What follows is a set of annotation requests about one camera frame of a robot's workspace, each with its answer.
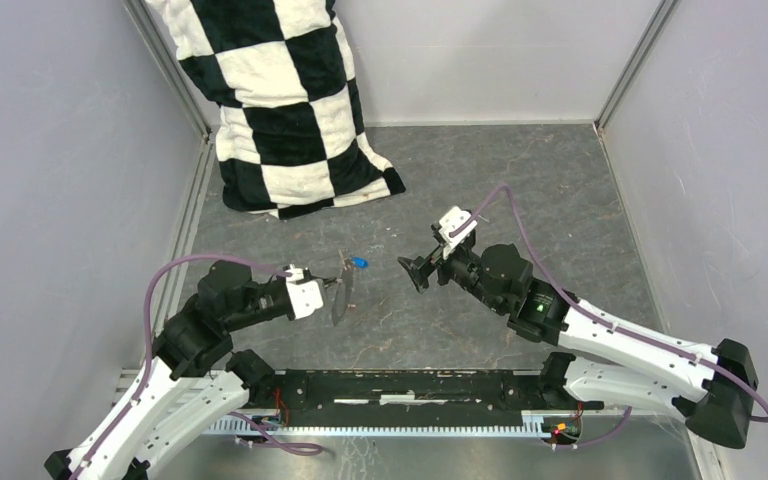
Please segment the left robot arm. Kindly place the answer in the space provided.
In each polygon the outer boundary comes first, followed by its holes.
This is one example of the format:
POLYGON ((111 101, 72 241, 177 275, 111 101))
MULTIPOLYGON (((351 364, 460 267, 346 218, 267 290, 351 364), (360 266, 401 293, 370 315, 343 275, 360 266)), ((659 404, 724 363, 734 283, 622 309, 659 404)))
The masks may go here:
POLYGON ((274 371, 251 350, 237 352, 232 332, 279 317, 306 318, 325 292, 351 290, 350 267, 319 277, 293 264, 258 265, 209 254, 197 291, 155 331, 144 319, 141 372, 96 429, 78 446, 53 452, 53 479, 154 479, 210 426, 274 394, 274 371))

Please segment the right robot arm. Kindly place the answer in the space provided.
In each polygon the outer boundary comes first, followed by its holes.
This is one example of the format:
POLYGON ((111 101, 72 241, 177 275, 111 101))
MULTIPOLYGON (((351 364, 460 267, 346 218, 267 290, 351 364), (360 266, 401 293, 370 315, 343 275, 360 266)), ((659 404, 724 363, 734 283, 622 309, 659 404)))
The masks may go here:
POLYGON ((670 337, 609 314, 534 276, 513 244, 474 252, 476 235, 460 242, 434 234, 426 256, 401 257, 418 292, 435 276, 457 284, 518 336, 557 347, 537 382, 540 400, 562 408, 573 399, 655 411, 730 449, 748 440, 758 376, 748 347, 730 338, 716 345, 670 337))

